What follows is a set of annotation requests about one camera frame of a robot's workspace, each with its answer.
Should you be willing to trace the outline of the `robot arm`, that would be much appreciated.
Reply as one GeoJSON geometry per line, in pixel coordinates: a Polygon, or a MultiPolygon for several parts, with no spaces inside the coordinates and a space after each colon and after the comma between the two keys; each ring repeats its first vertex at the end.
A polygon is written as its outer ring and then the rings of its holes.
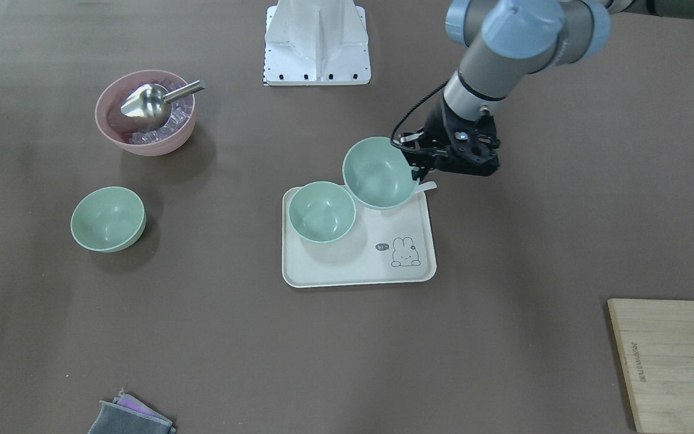
{"type": "Polygon", "coordinates": [[[466,52],[438,86],[440,101],[413,134],[393,132],[411,176],[488,177],[499,168],[494,115],[523,77],[589,58],[605,46],[618,1],[454,1],[445,28],[466,52]]]}

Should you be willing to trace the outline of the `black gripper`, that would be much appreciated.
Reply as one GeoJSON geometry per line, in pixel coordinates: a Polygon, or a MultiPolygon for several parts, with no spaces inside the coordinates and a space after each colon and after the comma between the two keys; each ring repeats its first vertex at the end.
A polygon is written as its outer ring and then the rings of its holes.
{"type": "Polygon", "coordinates": [[[404,134],[413,181],[433,170],[488,177],[499,169],[501,141],[492,113],[478,108],[476,116],[476,121],[461,118],[440,99],[419,131],[404,134]]]}

